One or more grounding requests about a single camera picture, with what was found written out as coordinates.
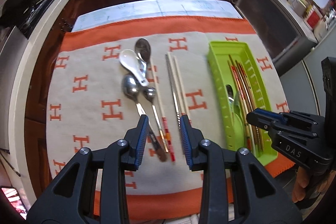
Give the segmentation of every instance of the finger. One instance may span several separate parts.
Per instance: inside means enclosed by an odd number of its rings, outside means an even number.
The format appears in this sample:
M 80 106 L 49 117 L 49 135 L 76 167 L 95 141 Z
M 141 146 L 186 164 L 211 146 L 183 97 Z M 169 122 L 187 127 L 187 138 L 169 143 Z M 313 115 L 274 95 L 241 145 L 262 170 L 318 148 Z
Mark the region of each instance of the finger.
M 307 171 L 301 167 L 299 167 L 296 175 L 296 181 L 302 188 L 306 188 L 309 184 L 309 176 Z
M 297 199 L 294 191 L 292 192 L 292 200 L 293 200 L 294 203 L 298 202 L 298 199 Z
M 293 192 L 298 201 L 301 201 L 306 196 L 305 189 L 298 183 L 298 180 L 295 181 Z
M 320 184 L 320 186 L 319 186 L 319 188 L 318 188 L 317 191 L 318 191 L 319 193 L 323 192 L 324 189 L 326 188 L 327 184 L 328 184 L 328 180 L 324 180 L 324 181 Z
M 328 177 L 328 179 L 326 180 L 326 183 L 323 183 L 320 188 L 319 188 L 319 192 L 325 192 L 328 190 L 329 186 L 331 185 L 331 183 L 333 182 L 334 178 L 335 178 L 336 172 L 332 171 Z

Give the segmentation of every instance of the orange border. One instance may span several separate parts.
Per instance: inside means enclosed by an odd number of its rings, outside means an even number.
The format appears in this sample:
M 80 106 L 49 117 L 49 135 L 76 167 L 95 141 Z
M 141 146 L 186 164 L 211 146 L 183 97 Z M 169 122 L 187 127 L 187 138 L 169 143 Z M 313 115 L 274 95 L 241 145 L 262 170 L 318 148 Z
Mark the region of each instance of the orange border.
M 65 34 L 60 52 L 71 52 L 132 37 L 195 31 L 255 34 L 254 29 L 245 19 L 199 16 L 141 18 L 110 23 L 78 32 L 68 32 Z
M 233 34 L 255 34 L 247 20 L 199 16 L 170 16 L 134 19 L 102 25 L 79 32 L 66 33 L 61 52 L 70 52 L 106 42 L 153 34 L 183 32 L 219 32 Z M 279 154 L 266 169 L 275 177 L 294 165 Z M 228 200 L 233 202 L 231 180 L 227 180 Z M 132 220 L 178 218 L 199 213 L 202 189 L 164 195 L 127 195 L 129 217 Z M 95 192 L 94 213 L 99 215 L 100 192 Z

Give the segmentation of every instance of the white countertop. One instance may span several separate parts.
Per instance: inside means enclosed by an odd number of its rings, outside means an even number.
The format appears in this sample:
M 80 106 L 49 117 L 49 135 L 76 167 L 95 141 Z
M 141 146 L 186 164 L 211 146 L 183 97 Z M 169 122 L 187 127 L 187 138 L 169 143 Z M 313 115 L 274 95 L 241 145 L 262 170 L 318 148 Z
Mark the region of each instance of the white countertop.
M 10 155 L 5 155 L 5 157 L 21 174 L 21 177 L 18 177 L 7 166 L 6 170 L 13 186 L 18 189 L 28 209 L 35 202 L 36 196 L 31 185 L 25 155 L 24 120 L 27 93 L 42 45 L 52 25 L 68 1 L 54 0 L 33 30 L 17 70 L 10 99 L 8 119 L 11 121 L 8 125 Z

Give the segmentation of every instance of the white ceramic spoon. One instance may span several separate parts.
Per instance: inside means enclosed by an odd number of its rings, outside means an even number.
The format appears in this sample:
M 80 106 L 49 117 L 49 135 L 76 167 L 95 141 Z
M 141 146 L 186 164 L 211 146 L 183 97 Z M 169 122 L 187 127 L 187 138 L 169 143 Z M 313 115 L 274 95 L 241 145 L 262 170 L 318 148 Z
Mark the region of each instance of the white ceramic spoon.
M 134 51 L 129 49 L 121 51 L 119 54 L 119 61 L 125 69 L 133 73 L 141 86 L 149 85 L 149 82 L 141 73 L 140 64 Z

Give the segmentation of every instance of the stainless steel spoon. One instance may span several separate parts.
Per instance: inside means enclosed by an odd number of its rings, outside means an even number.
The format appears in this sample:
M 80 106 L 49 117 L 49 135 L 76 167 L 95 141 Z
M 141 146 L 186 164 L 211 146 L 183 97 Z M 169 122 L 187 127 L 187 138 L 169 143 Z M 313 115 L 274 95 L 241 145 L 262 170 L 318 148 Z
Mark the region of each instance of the stainless steel spoon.
M 153 87 L 144 88 L 143 95 L 145 96 L 145 98 L 148 101 L 150 101 L 152 103 L 152 108 L 153 108 L 153 112 L 154 112 L 154 115 L 155 115 L 156 124 L 157 124 L 157 127 L 159 129 L 159 132 L 160 132 L 160 135 L 161 135 L 161 138 L 162 138 L 163 146 L 165 148 L 165 151 L 168 153 L 169 150 L 168 150 L 168 147 L 167 147 L 167 144 L 166 144 L 165 137 L 163 135 L 163 131 L 162 131 L 161 125 L 160 125 L 159 116 L 158 116 L 158 113 L 156 112 L 156 107 L 155 107 L 155 105 L 153 103 L 154 99 L 155 99 L 155 96 L 156 96 L 156 89 L 153 88 Z
M 138 39 L 134 46 L 134 52 L 139 60 L 142 76 L 146 77 L 147 65 L 149 64 L 151 58 L 151 45 L 147 39 Z
M 136 108 L 138 110 L 139 116 L 146 115 L 144 109 L 142 108 L 141 104 L 138 102 L 138 94 L 139 94 L 139 82 L 134 78 L 133 75 L 127 74 L 124 76 L 122 80 L 122 90 L 123 93 L 131 100 L 133 100 L 136 104 Z M 151 124 L 149 123 L 149 136 L 151 138 L 151 142 L 153 144 L 154 150 L 156 151 L 157 156 L 159 157 L 160 161 L 166 161 L 167 156 L 163 151 L 161 145 L 159 144 L 157 138 L 153 133 L 153 129 Z

